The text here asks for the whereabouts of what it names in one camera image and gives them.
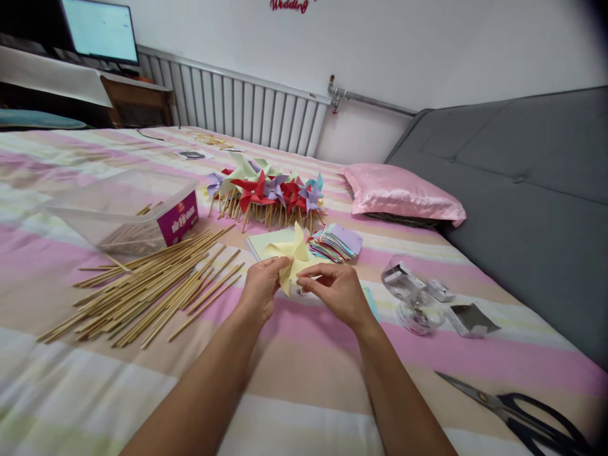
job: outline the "pink pillow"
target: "pink pillow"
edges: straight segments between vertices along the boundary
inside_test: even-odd
[[[342,170],[355,191],[352,213],[388,212],[403,217],[451,220],[455,227],[467,218],[449,193],[403,168],[358,163]]]

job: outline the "striped bedsheet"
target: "striped bedsheet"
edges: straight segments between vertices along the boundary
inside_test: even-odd
[[[127,169],[200,181],[197,231],[231,220],[208,218],[205,174],[232,165],[228,153],[195,141],[192,127],[0,134],[0,453],[114,455],[172,389],[229,315],[244,279],[223,294],[174,342],[178,315],[142,351],[111,349],[104,338],[80,344],[65,336],[50,345],[35,337],[73,314],[86,290],[70,285],[107,262],[62,220],[40,212],[60,191]],[[489,393],[520,391],[560,410],[589,438],[605,406],[606,373],[537,314],[502,290],[437,232],[352,216],[340,166],[229,138],[247,157],[297,170],[306,181],[321,171],[327,220],[356,230],[364,248],[356,262],[370,287],[382,327],[416,385],[462,455],[526,455],[505,424],[433,373],[446,372]],[[183,161],[174,153],[205,150],[213,159]],[[254,262],[245,235],[233,229],[218,264],[240,248]],[[461,338],[447,322],[432,337],[414,336],[395,319],[396,300],[380,272],[401,253],[422,279],[437,278],[475,298],[502,329],[482,340]],[[280,295],[253,357],[251,381],[220,454],[382,454],[360,373],[353,334],[312,295]]]

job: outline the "plastic container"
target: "plastic container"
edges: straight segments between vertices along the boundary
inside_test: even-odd
[[[401,325],[408,331],[425,336],[432,334],[445,321],[445,314],[435,304],[438,302],[407,266],[406,257],[393,255],[381,279],[386,289],[400,302],[395,311]]]
[[[57,196],[44,210],[102,251],[147,255],[178,243],[196,223],[197,184],[187,177],[129,170]]]
[[[412,293],[397,307],[401,325],[417,336],[434,333],[445,321],[445,314],[434,304],[435,298],[426,288]]]

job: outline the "black scissor handle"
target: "black scissor handle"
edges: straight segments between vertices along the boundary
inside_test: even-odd
[[[525,424],[513,418],[507,419],[507,426],[521,440],[521,442],[526,445],[526,448],[530,450],[534,456],[546,456],[541,449],[538,448],[538,445],[536,444],[537,442],[564,456],[579,456],[580,454],[575,453],[570,446],[565,446],[562,443],[558,443],[557,441],[536,432],[534,429],[527,427]]]
[[[534,398],[531,398],[530,396],[526,396],[526,395],[520,394],[520,393],[509,393],[509,394],[500,395],[497,397],[502,401],[502,403],[506,407],[508,407],[512,410],[515,410],[517,413],[525,416],[528,420],[534,422],[539,428],[543,429],[548,435],[550,435],[552,437],[551,442],[555,442],[559,446],[558,448],[556,448],[555,445],[551,445],[550,443],[547,443],[549,441],[549,439],[547,439],[544,435],[536,432],[534,429],[531,429],[529,426],[526,426],[525,424],[521,424],[518,421],[515,421],[513,419],[509,419],[509,421],[507,422],[507,425],[509,426],[509,428],[511,428],[511,430],[513,430],[514,433],[517,434],[517,436],[521,439],[522,442],[524,442],[524,444],[528,447],[528,449],[530,451],[532,451],[532,449],[526,443],[526,441],[524,440],[522,435],[524,435],[528,438],[533,437],[534,440],[557,450],[561,454],[573,454],[573,455],[576,454],[573,451],[576,451],[578,453],[583,453],[583,454],[592,454],[593,450],[592,450],[591,446],[589,445],[589,443],[587,442],[587,440],[585,439],[585,437],[581,434],[581,432],[578,429],[576,429],[576,426],[574,424],[572,424],[572,422],[568,418],[563,416],[556,409],[549,407],[547,404],[544,404]],[[525,412],[520,406],[517,405],[516,400],[522,400],[524,402],[528,402],[530,405],[533,405],[534,407],[537,407],[538,409],[541,409],[542,411],[551,415],[562,426],[564,426],[566,431],[568,431],[570,433],[571,437],[568,435],[565,435],[564,433],[558,431],[554,427],[549,426],[547,423],[545,423],[545,422],[539,420],[538,418],[530,415],[529,413]],[[532,443],[532,445],[539,451],[539,453],[535,453],[534,451],[532,451],[533,454],[543,455],[543,453],[540,452],[540,450],[534,443]]]

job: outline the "white wall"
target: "white wall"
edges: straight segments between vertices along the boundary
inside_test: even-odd
[[[413,110],[608,84],[576,0],[310,0],[304,15],[267,0],[119,3],[151,48],[321,94],[334,73]],[[317,156],[381,162],[407,123],[343,101]]]

